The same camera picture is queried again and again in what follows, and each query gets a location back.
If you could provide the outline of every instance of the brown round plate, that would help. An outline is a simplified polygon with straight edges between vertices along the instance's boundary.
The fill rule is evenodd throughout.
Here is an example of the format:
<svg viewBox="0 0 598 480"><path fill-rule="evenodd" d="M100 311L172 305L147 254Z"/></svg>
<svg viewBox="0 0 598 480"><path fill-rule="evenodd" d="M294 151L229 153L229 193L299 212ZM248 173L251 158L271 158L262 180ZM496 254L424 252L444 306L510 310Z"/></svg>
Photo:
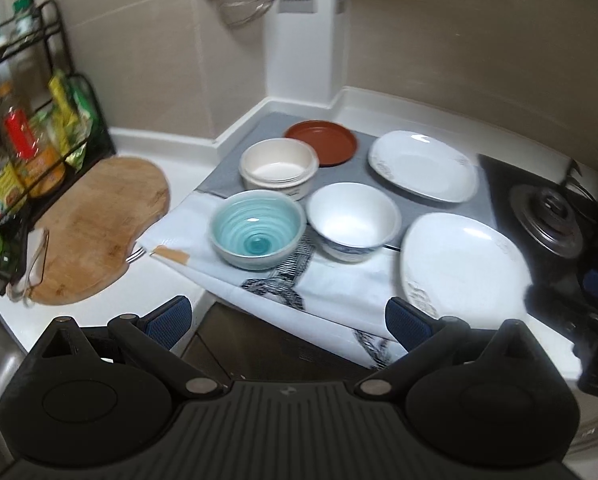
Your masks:
<svg viewBox="0 0 598 480"><path fill-rule="evenodd" d="M284 137L303 140L319 157L319 166L338 166L350 160L357 150L357 138L340 124L304 121L288 128Z"/></svg>

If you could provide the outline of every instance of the dark floor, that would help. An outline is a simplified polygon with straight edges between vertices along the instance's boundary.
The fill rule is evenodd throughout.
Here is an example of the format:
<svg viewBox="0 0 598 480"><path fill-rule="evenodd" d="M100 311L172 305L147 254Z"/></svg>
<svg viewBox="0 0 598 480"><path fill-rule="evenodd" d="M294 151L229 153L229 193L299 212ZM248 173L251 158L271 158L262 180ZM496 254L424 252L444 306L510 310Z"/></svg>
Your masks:
<svg viewBox="0 0 598 480"><path fill-rule="evenodd" d="M183 360L222 384L239 379L356 383L372 373L220 303L205 315Z"/></svg>

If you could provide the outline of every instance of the gray mat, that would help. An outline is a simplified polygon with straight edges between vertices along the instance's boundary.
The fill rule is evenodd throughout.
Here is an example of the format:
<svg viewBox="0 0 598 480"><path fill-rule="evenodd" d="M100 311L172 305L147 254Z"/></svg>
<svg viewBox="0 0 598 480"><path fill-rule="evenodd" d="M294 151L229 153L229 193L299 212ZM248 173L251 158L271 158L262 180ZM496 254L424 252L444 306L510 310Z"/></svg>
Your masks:
<svg viewBox="0 0 598 480"><path fill-rule="evenodd" d="M245 190L241 175L239 175L239 160L243 152L260 140L282 137L285 131L293 124L300 123L305 118L272 113L264 117L257 126L245 136L234 150L224 158L207 179L201 183L199 190L228 198ZM399 234L386 247L399 249L406 229L416 218L434 211L446 211L474 218L490 227L496 228L492 203L490 203L490 190L484 171L479 171L479 190L468 202L461 204L444 204L426 200L413 195L399 187L394 186L383 177L375 173L368 164L368 151L376 137L354 132L359 148L355 156L342 165L333 168L319 168L314 176L313 190L334 184L335 182L359 182L376 187L394 200L401 211L403 225Z"/></svg>

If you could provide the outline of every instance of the white countertop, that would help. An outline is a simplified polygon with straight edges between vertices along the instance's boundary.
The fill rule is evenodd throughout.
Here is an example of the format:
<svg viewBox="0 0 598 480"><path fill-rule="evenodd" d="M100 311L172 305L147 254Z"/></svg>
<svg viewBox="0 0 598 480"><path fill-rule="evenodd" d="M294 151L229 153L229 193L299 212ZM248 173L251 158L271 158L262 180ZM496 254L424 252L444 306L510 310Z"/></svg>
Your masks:
<svg viewBox="0 0 598 480"><path fill-rule="evenodd" d="M212 171L219 153L225 155L261 117L272 111L333 120L375 136L395 129L418 129L448 142L468 156L484 153L553 181L562 178L568 163L567 157L554 150L489 124L357 89L344 90L328 109L268 98L215 142L124 130L118 149L121 155L142 156L163 170L170 184L172 208ZM583 183L591 190L598 190L598 174L588 168L583 169ZM178 294L188 297L196 305L204 295L204 290L169 267L144 256L132 263L122 278L92 298L57 307L40 304L25 306L22 302L12 303L0 297L0 314L28 351L48 323L57 316L72 316L81 326L101 326L112 317L126 312L143 316ZM563 377L571 383L576 381L581 368L579 360L572 354L572 343L533 318L527 323Z"/></svg>

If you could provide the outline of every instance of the oval white plate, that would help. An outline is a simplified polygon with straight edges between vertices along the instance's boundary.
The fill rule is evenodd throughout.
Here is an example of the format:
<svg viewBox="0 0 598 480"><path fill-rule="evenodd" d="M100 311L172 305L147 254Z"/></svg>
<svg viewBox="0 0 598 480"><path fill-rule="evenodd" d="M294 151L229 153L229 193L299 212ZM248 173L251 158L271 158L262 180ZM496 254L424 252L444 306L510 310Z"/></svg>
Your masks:
<svg viewBox="0 0 598 480"><path fill-rule="evenodd" d="M477 192L473 163L440 140L401 130L379 137L368 155L370 166L410 192L442 202L465 202Z"/></svg>
<svg viewBox="0 0 598 480"><path fill-rule="evenodd" d="M517 246L501 233L464 216L430 213L403 238L401 282L408 301L428 316L494 329L525 318L532 279Z"/></svg>

